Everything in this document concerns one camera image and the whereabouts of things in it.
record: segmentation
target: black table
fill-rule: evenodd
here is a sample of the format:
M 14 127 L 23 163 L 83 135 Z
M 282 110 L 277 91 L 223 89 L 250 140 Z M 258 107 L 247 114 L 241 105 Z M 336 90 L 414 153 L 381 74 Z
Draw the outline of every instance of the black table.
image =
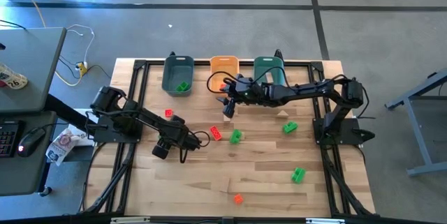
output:
M 42 126 L 51 124 L 46 123 L 51 120 L 54 123 L 57 118 L 85 130 L 87 118 L 48 93 L 65 35 L 65 28 L 0 30 L 0 43 L 6 46 L 0 51 L 0 62 L 28 78 L 23 89 L 0 88 L 0 118 L 14 117 L 25 121 L 27 126 L 23 134 L 30 129 L 29 124 Z M 42 111 L 53 112 L 53 118 Z M 48 132 L 53 130 L 52 126 L 47 128 Z M 28 158 L 0 158 L 0 195 L 30 194 L 36 188 L 37 192 L 43 192 L 50 169 L 45 150 L 51 138 L 52 135 L 47 134 L 38 151 Z

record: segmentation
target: plastic bin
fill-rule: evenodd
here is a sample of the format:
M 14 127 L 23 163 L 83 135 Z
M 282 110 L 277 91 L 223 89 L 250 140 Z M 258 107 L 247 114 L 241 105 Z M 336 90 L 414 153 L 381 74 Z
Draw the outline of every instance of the plastic bin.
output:
M 260 75 L 273 66 L 284 68 L 284 62 L 279 57 L 256 57 L 253 63 L 254 78 L 258 79 Z M 272 73 L 273 84 L 283 85 L 285 83 L 284 74 L 279 68 L 274 68 L 269 73 Z M 259 84 L 261 82 L 267 82 L 265 75 L 258 80 Z
M 239 73 L 239 59 L 235 56 L 215 56 L 210 59 L 211 74 L 217 71 L 225 71 L 230 73 L 233 77 Z M 212 91 L 219 91 L 221 84 L 224 83 L 224 77 L 229 77 L 225 74 L 219 73 L 211 78 L 210 89 Z
M 161 88 L 171 96 L 189 96 L 193 86 L 194 59 L 188 56 L 170 56 L 165 60 Z M 183 82 L 189 84 L 184 91 L 177 88 Z

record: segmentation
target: concrete floor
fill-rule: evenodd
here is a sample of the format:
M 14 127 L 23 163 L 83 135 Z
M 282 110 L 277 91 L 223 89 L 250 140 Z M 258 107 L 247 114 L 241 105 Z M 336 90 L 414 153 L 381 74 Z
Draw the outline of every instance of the concrete floor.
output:
M 37 1 L 312 4 L 310 0 Z M 447 6 L 446 0 L 318 2 L 326 6 Z M 42 13 L 49 27 L 72 24 L 92 27 L 96 37 L 89 50 L 89 64 L 100 64 L 109 74 L 117 57 L 166 57 L 172 50 L 193 57 L 234 54 L 252 58 L 271 55 L 274 49 L 280 48 L 286 59 L 321 59 L 312 10 L 43 8 Z M 2 6 L 0 14 L 3 20 L 41 27 L 34 8 Z M 377 120 L 360 122 L 362 128 L 376 133 L 376 138 L 365 145 L 365 155 L 377 213 L 445 223 L 447 172 L 419 177 L 406 175 L 406 168 L 423 164 L 416 139 L 406 112 L 402 108 L 389 112 L 383 104 L 413 88 L 430 73 L 446 67 L 447 13 L 324 11 L 321 19 L 330 59 L 341 60 L 345 74 L 356 76 L 366 86 L 372 102 L 365 114 L 377 117 Z M 67 35 L 62 54 L 70 61 L 83 58 L 90 39 L 88 31 L 85 34 L 82 38 L 74 33 Z M 59 64 L 57 68 L 70 78 L 65 66 Z M 101 70 L 92 69 L 77 87 L 67 87 L 54 78 L 51 93 L 72 107 L 88 107 L 98 88 L 108 82 Z M 55 189 L 54 194 L 44 198 L 2 197 L 0 219 L 74 214 L 86 169 L 86 163 L 52 167 L 48 184 Z

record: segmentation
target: green toy brick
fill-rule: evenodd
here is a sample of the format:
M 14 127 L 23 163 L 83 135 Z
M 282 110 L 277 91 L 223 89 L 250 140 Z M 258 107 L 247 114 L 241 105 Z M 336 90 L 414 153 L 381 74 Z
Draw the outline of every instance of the green toy brick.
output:
M 182 82 L 177 88 L 176 91 L 187 91 L 189 89 L 189 84 L 187 82 Z
M 285 124 L 283 126 L 283 128 L 284 128 L 284 132 L 286 134 L 289 134 L 290 132 L 292 132 L 292 131 L 296 130 L 296 128 L 298 128 L 298 124 L 293 121 L 290 121 L 287 124 Z
M 241 137 L 242 137 L 242 132 L 238 129 L 235 129 L 233 131 L 233 134 L 231 134 L 230 143 L 231 144 L 239 144 Z
M 299 184 L 301 183 L 302 179 L 305 177 L 306 174 L 306 170 L 302 169 L 302 168 L 295 168 L 295 171 L 292 174 L 292 180 Z

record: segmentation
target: wooden table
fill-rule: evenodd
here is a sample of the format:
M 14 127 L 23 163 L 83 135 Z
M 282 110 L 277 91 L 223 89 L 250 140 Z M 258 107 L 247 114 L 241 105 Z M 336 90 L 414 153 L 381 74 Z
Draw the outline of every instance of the wooden table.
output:
M 128 91 L 134 60 L 117 59 L 111 81 L 113 87 Z M 340 61 L 324 61 L 323 66 L 327 78 L 343 73 Z M 252 76 L 252 67 L 241 67 L 240 71 L 244 76 Z M 304 68 L 286 68 L 286 74 L 291 84 L 309 82 Z M 162 76 L 163 66 L 151 66 L 144 106 L 161 116 L 165 109 L 173 109 L 176 115 L 186 120 L 192 131 L 209 132 L 211 126 L 217 126 L 223 139 L 190 151 L 186 163 L 181 164 L 176 148 L 171 149 L 165 160 L 151 154 L 158 133 L 145 127 L 133 163 L 126 215 L 330 215 L 321 153 L 314 143 L 314 112 L 310 99 L 292 101 L 279 108 L 237 105 L 231 122 L 224 122 L 223 105 L 206 89 L 209 66 L 195 67 L 193 91 L 185 98 L 173 98 L 164 92 Z M 140 81 L 135 94 L 139 94 L 139 87 Z M 275 117 L 281 110 L 290 115 L 288 119 Z M 299 126 L 285 135 L 282 126 L 288 121 L 296 121 Z M 228 140 L 233 129 L 241 130 L 245 140 L 230 144 Z M 88 206 L 110 180 L 116 148 L 116 144 L 105 145 L 93 163 L 88 183 Z M 365 208 L 374 212 L 360 152 L 348 146 L 339 149 L 347 184 Z M 307 171 L 301 184 L 291 181 L 291 173 L 296 167 Z M 119 185 L 115 205 L 119 201 L 120 188 Z M 342 209 L 337 186 L 335 190 L 337 206 Z M 241 205 L 233 202 L 237 193 L 244 198 Z

